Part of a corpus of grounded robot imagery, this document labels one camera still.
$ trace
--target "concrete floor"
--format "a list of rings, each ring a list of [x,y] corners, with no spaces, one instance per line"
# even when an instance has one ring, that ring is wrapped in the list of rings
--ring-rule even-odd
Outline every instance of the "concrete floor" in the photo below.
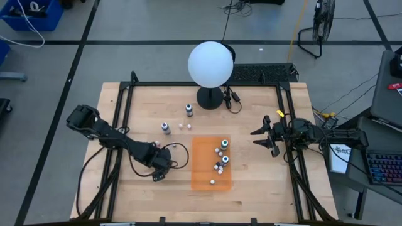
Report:
[[[226,15],[217,7],[229,0],[101,0],[88,40],[219,40]],[[402,12],[400,0],[370,0],[379,15]],[[54,32],[44,33],[46,40],[79,41],[84,32],[94,0],[77,1],[65,11]],[[291,40],[302,0],[286,0],[284,5],[253,4],[253,14],[231,16],[226,40]],[[308,6],[300,29],[311,26],[314,0]],[[363,0],[338,0],[335,17],[369,17]],[[402,16],[379,18],[388,40],[402,40]],[[15,32],[0,21],[0,34],[13,40],[38,40],[32,33]],[[303,36],[310,40],[310,34]],[[381,41],[370,19],[335,20],[329,37],[332,41]],[[13,225],[36,166],[44,140],[70,71],[78,42],[45,45],[32,49],[12,45],[1,71],[24,72],[28,81],[0,82],[0,97],[11,99],[14,111],[0,133],[0,217],[1,225]],[[96,105],[103,82],[127,80],[131,70],[140,81],[190,81],[187,58],[195,45],[86,45],[80,58],[62,116],[58,123],[45,168],[25,223],[68,220],[75,196],[77,178],[83,164],[87,141],[67,129],[65,119],[77,104]],[[233,45],[236,63],[286,62],[288,45]],[[316,46],[308,46],[317,51]],[[308,85],[312,104],[323,109],[350,89],[378,72],[383,45],[326,45],[323,57],[314,60],[297,46],[292,62],[300,81]],[[364,93],[371,82],[328,111],[337,112]],[[371,104],[373,92],[345,110],[353,117]],[[353,212],[357,193],[332,183],[339,218],[345,222],[374,225],[398,225],[402,207],[373,192],[367,195],[363,220],[347,216]]]

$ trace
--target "paper sheet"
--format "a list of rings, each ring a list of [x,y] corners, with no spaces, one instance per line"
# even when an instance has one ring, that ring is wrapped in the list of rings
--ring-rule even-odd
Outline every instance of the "paper sheet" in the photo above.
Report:
[[[344,144],[331,144],[331,147],[334,151],[331,149],[329,150],[331,152],[330,171],[345,174],[347,169],[347,163],[345,161],[349,162],[350,152],[352,149]]]

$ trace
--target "white globe lamp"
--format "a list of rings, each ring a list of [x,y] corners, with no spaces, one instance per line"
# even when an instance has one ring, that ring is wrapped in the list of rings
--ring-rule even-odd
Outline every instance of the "white globe lamp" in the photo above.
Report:
[[[228,48],[215,41],[206,41],[196,46],[188,58],[188,72],[201,86],[197,102],[204,109],[216,109],[224,99],[219,86],[232,75],[234,63],[232,50]]]

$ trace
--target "lamp base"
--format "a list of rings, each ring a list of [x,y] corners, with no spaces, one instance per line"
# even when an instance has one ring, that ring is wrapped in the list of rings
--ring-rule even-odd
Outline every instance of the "lamp base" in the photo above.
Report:
[[[224,94],[219,87],[201,87],[197,92],[197,102],[203,109],[213,110],[218,108],[224,101]]]

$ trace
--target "rgb keyboard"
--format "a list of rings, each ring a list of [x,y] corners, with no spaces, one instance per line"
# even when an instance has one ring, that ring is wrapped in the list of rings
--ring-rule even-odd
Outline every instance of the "rgb keyboard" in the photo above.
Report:
[[[402,154],[365,154],[373,185],[402,186]]]

